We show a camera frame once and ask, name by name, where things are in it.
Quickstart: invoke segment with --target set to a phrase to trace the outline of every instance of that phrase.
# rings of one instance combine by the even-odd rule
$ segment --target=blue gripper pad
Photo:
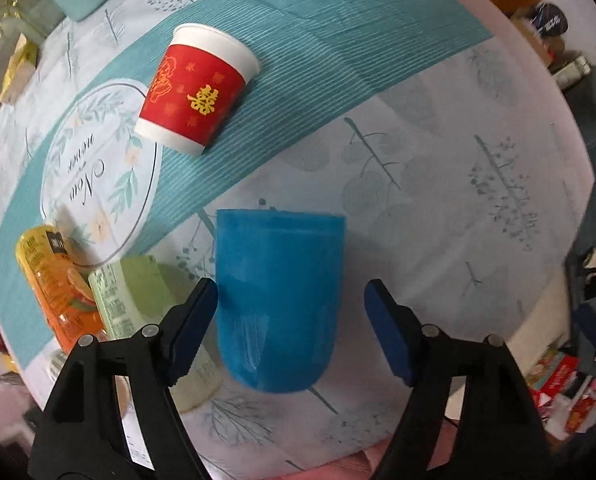
[[[364,288],[364,309],[393,374],[415,386],[425,359],[418,318],[396,304],[381,280],[371,280]]]

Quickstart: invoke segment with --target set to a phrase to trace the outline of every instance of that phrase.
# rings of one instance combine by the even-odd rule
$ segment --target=yellow package
[[[21,34],[2,81],[0,102],[14,104],[36,71],[38,46]]]

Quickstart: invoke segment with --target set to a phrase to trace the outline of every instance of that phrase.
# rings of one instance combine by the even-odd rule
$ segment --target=teal stripe
[[[211,149],[192,159],[164,149],[160,180],[132,248],[143,253],[270,158],[411,75],[490,37],[455,0],[199,0],[129,46],[85,88],[113,78],[151,83],[173,29],[206,23],[258,56],[263,73]],[[0,229],[0,320],[21,366],[50,339],[13,258],[40,224],[40,181],[57,126],[14,193]]]

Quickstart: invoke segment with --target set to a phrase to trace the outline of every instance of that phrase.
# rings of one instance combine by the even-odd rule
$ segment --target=circular logo
[[[40,211],[80,267],[122,256],[152,206],[162,148],[134,132],[147,87],[112,80],[78,99],[44,164]]]

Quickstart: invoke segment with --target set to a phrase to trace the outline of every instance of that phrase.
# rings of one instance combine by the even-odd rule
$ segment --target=gold chinese character
[[[207,115],[214,111],[217,98],[218,91],[212,90],[209,85],[201,88],[196,93],[196,97],[187,96],[187,99],[191,102],[192,110],[198,110],[202,115]]]

